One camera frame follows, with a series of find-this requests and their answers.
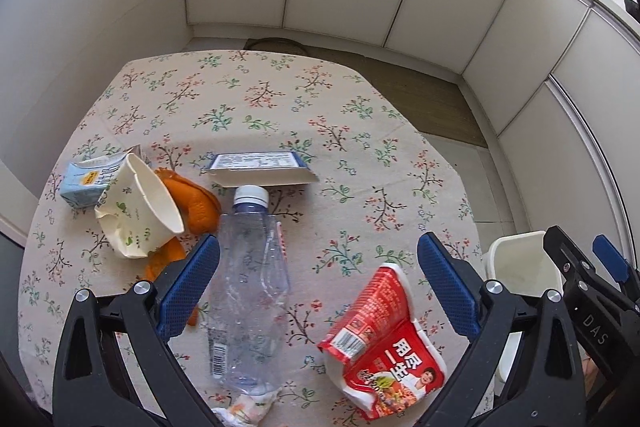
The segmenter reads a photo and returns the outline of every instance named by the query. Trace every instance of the barcode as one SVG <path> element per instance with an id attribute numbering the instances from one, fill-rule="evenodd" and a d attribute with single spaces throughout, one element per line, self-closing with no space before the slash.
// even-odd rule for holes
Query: barcode
<path id="1" fill-rule="evenodd" d="M 360 337 L 354 335 L 346 328 L 342 328 L 338 331 L 334 339 L 331 341 L 331 345 L 350 359 L 356 358 L 361 352 L 363 352 L 365 347 L 367 347 Z"/>
<path id="2" fill-rule="evenodd" d="M 213 344 L 212 373 L 216 378 L 223 377 L 226 373 L 226 344 Z"/>

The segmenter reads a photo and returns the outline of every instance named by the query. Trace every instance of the crushed paper cup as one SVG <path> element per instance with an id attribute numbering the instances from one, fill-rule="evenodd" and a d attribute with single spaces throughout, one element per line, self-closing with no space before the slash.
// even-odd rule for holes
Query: crushed paper cup
<path id="1" fill-rule="evenodd" d="M 184 232 L 174 199 L 155 172 L 134 154 L 127 154 L 95 205 L 113 251 L 126 259 L 148 257 Z"/>
<path id="2" fill-rule="evenodd" d="M 414 317 L 409 281 L 393 263 L 378 268 L 318 347 L 329 378 L 368 420 L 401 413 L 447 379 Z"/>

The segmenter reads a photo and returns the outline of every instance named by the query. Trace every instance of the metal screw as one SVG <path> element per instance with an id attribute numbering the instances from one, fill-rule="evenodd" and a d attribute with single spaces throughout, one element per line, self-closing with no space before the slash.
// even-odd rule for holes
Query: metal screw
<path id="1" fill-rule="evenodd" d="M 151 285 L 147 281 L 140 281 L 133 286 L 133 291 L 138 295 L 143 295 L 151 289 Z"/>
<path id="2" fill-rule="evenodd" d="M 89 290 L 82 289 L 76 293 L 76 301 L 82 302 L 89 298 Z"/>
<path id="3" fill-rule="evenodd" d="M 487 281 L 486 282 L 486 290 L 489 293 L 501 293 L 502 292 L 502 284 L 497 281 Z"/>
<path id="4" fill-rule="evenodd" d="M 559 291 L 549 290 L 546 293 L 546 298 L 549 299 L 551 302 L 560 302 L 560 299 L 562 298 L 562 296 L 560 295 Z"/>

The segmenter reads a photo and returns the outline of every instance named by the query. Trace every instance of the tiled floor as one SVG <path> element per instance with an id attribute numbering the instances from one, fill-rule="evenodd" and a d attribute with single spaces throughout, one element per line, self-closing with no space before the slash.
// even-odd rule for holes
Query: tiled floor
<path id="1" fill-rule="evenodd" d="M 515 234 L 507 196 L 489 150 L 432 134 L 425 136 L 462 178 L 482 252 L 499 237 Z"/>

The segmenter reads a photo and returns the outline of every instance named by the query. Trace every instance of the blue gripper pad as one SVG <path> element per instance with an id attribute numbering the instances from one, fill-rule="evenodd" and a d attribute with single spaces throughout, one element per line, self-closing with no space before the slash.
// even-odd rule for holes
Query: blue gripper pad
<path id="1" fill-rule="evenodd" d="M 420 268 L 433 288 L 453 329 L 472 342 L 480 333 L 478 306 L 474 296 L 453 268 L 449 252 L 433 232 L 427 232 L 418 240 L 417 254 Z M 466 264 L 474 272 L 479 289 L 482 285 L 480 276 L 475 273 L 470 264 L 465 261 L 458 262 Z"/>
<path id="2" fill-rule="evenodd" d="M 613 277 L 615 282 L 624 283 L 629 279 L 628 264 L 620 252 L 613 246 L 607 236 L 597 235 L 591 250 Z"/>
<path id="3" fill-rule="evenodd" d="M 219 261 L 220 245 L 213 235 L 203 237 L 193 247 L 184 268 L 160 302 L 156 331 L 163 341 L 182 333 Z"/>

